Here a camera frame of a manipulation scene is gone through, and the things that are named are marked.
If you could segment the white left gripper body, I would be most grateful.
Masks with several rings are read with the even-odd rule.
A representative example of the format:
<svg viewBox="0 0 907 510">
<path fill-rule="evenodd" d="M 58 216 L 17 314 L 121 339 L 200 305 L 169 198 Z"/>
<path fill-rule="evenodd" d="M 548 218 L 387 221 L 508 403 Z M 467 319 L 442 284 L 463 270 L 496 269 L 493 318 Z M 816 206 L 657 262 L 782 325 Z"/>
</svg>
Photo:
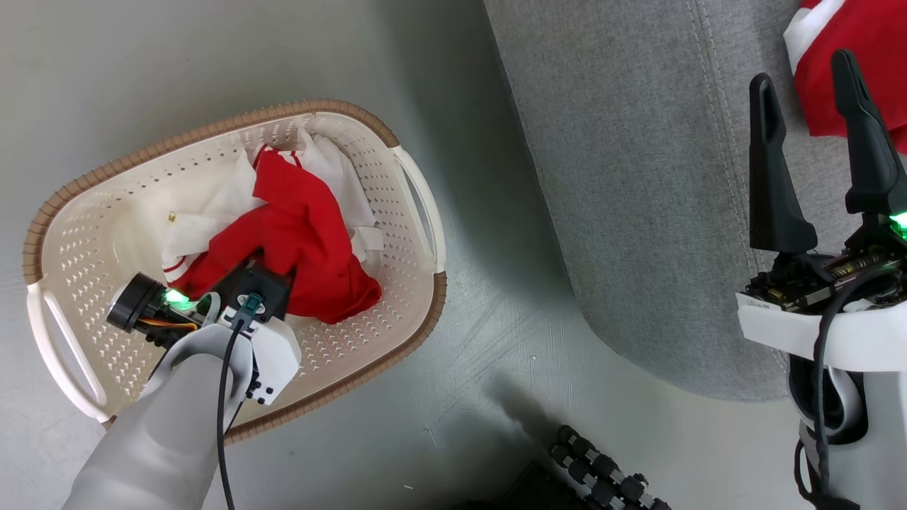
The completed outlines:
<svg viewBox="0 0 907 510">
<path fill-rule="evenodd" d="M 207 353 L 223 358 L 235 316 L 240 313 L 231 324 L 217 319 L 217 310 L 210 310 L 214 297 L 211 291 L 191 300 L 144 273 L 137 273 L 116 294 L 107 322 L 126 333 L 139 332 L 146 341 L 165 349 L 150 375 L 148 393 L 189 356 Z M 297 375 L 300 363 L 301 349 L 284 319 L 247 324 L 231 352 L 232 387 L 227 404 L 238 407 L 244 400 L 274 404 Z"/>
</svg>

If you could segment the red garment with white trim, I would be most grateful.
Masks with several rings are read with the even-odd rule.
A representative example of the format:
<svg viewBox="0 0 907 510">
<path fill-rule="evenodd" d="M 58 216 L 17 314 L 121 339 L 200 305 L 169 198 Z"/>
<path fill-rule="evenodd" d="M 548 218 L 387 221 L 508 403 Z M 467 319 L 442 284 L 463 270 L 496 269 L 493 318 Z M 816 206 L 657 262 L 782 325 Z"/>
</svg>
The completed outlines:
<svg viewBox="0 0 907 510">
<path fill-rule="evenodd" d="M 830 59 L 846 49 L 895 149 L 907 156 L 907 0 L 802 0 L 783 38 L 810 135 L 845 136 Z"/>
</svg>

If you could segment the grey fabric sofa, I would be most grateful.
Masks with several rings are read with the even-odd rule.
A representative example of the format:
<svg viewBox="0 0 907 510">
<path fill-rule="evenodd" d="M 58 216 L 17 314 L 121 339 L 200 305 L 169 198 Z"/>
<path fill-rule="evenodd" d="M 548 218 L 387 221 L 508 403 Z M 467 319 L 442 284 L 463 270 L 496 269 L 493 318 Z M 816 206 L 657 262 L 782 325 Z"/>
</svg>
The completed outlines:
<svg viewBox="0 0 907 510">
<path fill-rule="evenodd" d="M 787 359 L 742 337 L 748 85 L 773 79 L 819 251 L 858 228 L 847 144 L 808 135 L 783 41 L 802 0 L 484 0 L 571 287 L 616 354 L 699 396 L 787 396 Z"/>
</svg>

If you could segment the black roller wheel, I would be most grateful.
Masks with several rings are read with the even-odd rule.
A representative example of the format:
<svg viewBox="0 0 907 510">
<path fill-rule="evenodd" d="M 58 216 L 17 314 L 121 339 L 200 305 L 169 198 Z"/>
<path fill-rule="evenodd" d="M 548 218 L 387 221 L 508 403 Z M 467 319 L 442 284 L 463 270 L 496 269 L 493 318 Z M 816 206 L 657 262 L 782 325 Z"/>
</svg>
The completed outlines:
<svg viewBox="0 0 907 510">
<path fill-rule="evenodd" d="M 667 501 L 648 493 L 645 475 L 626 474 L 570 426 L 558 429 L 548 454 L 574 482 L 589 490 L 584 502 L 594 510 L 673 510 Z"/>
</svg>

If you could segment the cream perforated laundry basket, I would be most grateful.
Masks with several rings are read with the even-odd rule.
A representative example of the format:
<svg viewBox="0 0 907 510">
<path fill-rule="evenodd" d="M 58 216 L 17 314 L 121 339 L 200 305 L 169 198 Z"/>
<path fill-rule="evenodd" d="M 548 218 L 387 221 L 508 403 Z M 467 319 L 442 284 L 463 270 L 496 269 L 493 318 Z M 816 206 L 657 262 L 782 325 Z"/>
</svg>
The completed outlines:
<svg viewBox="0 0 907 510">
<path fill-rule="evenodd" d="M 168 210 L 207 199 L 243 149 L 282 149 L 298 130 L 350 158 L 383 230 L 382 300 L 334 325 L 298 320 L 301 369 L 272 404 L 248 402 L 225 442 L 285 425 L 372 380 L 421 346 L 443 313 L 443 220 L 418 165 L 368 110 L 311 99 L 243 113 L 114 159 L 61 187 L 23 245 L 27 313 L 46 368 L 81 413 L 110 426 L 163 356 L 105 319 L 114 293 L 143 272 L 162 277 Z"/>
</svg>

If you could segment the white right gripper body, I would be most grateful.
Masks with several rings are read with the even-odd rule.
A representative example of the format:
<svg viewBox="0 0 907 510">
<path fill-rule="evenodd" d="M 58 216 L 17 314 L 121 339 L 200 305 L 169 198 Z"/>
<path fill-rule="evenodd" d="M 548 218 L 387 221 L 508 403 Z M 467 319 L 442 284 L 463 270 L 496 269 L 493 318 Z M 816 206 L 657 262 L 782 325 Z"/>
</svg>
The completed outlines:
<svg viewBox="0 0 907 510">
<path fill-rule="evenodd" d="M 851 372 L 907 371 L 907 212 L 864 216 L 838 255 L 781 253 L 736 296 L 748 340 Z"/>
</svg>

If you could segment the red and white garment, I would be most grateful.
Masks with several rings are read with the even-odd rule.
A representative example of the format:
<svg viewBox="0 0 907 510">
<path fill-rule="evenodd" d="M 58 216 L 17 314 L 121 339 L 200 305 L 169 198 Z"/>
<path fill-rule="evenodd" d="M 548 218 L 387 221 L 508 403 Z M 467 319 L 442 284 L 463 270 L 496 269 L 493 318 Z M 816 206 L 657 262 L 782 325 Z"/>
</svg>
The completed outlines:
<svg viewBox="0 0 907 510">
<path fill-rule="evenodd" d="M 253 162 L 253 196 L 264 204 L 231 222 L 171 284 L 192 300 L 249 259 L 291 278 L 286 310 L 336 324 L 379 303 L 379 282 L 354 255 L 340 206 L 324 181 L 268 147 Z"/>
</svg>

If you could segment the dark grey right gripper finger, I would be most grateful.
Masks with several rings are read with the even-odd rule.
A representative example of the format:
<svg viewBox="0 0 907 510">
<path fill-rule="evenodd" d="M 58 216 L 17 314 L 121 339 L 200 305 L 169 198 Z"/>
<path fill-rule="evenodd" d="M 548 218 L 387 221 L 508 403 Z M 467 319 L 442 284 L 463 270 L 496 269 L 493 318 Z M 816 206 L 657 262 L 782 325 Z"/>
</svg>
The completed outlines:
<svg viewBox="0 0 907 510">
<path fill-rule="evenodd" d="M 907 171 L 870 96 L 857 58 L 848 49 L 830 59 L 835 105 L 845 123 L 852 186 L 845 194 L 851 214 L 893 217 L 907 213 Z"/>
<path fill-rule="evenodd" d="M 787 127 L 771 77 L 755 75 L 749 84 L 749 232 L 758 251 L 797 255 L 818 245 L 816 229 L 798 203 L 783 145 Z"/>
</svg>

